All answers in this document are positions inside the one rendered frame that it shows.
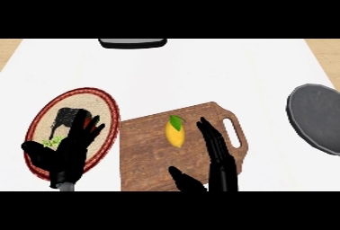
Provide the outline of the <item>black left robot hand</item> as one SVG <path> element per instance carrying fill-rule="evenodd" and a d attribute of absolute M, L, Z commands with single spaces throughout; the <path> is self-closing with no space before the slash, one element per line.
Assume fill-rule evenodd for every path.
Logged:
<path fill-rule="evenodd" d="M 20 148 L 29 156 L 32 165 L 48 171 L 50 188 L 57 189 L 63 182 L 73 185 L 85 167 L 87 148 L 104 125 L 97 126 L 98 116 L 85 123 L 85 111 L 78 110 L 67 136 L 60 140 L 57 150 L 33 141 L 25 141 Z"/>

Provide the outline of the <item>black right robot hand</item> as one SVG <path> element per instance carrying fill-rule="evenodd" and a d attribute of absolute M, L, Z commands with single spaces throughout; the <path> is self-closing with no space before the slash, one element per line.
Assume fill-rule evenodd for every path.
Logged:
<path fill-rule="evenodd" d="M 200 118 L 196 122 L 196 127 L 202 133 L 209 156 L 208 187 L 203 187 L 202 183 L 174 166 L 169 166 L 168 173 L 172 177 L 175 188 L 181 192 L 236 192 L 239 190 L 236 163 L 229 153 L 224 138 L 205 118 Z"/>

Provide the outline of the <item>yellow lemon with green leaf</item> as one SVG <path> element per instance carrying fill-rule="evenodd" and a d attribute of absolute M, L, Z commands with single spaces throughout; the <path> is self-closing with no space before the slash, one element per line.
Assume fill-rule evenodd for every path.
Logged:
<path fill-rule="evenodd" d="M 184 120 L 177 116 L 171 115 L 163 125 L 163 135 L 171 146 L 180 148 L 186 139 L 186 131 L 183 126 Z"/>

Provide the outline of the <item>brown wooden cutting board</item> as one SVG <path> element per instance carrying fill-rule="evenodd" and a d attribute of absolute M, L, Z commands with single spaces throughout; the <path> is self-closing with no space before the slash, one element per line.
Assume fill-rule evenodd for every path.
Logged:
<path fill-rule="evenodd" d="M 163 135 L 165 123 L 172 115 L 183 120 L 186 139 L 174 147 Z M 242 163 L 248 144 L 236 116 L 215 102 L 166 111 L 119 124 L 119 173 L 122 191 L 174 190 L 175 183 L 168 173 L 174 166 L 199 182 L 208 182 L 209 156 L 196 122 L 205 119 L 223 136 L 229 134 L 223 120 L 229 119 L 239 145 L 227 146 L 234 162 Z"/>

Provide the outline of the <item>dark grey pan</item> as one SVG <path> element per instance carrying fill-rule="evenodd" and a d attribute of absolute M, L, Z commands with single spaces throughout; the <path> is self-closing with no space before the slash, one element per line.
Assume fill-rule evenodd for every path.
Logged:
<path fill-rule="evenodd" d="M 323 153 L 340 156 L 340 92 L 320 84 L 297 86 L 285 112 L 304 141 Z"/>

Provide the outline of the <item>oval red-rimmed woven placemat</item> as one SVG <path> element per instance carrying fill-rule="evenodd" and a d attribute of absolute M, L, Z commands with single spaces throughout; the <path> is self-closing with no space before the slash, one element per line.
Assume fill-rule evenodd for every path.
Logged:
<path fill-rule="evenodd" d="M 97 88 L 78 88 L 59 95 L 36 113 L 26 131 L 25 140 L 57 149 L 67 136 L 76 110 L 87 112 L 84 123 L 98 116 L 97 124 L 104 124 L 87 148 L 84 172 L 98 163 L 110 150 L 119 130 L 119 109 L 110 95 Z"/>

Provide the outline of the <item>black and grey appliance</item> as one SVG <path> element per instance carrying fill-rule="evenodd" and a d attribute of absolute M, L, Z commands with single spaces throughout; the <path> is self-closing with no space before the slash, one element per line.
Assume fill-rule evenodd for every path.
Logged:
<path fill-rule="evenodd" d="M 149 49 L 159 48 L 166 39 L 98 39 L 97 41 L 106 49 Z"/>

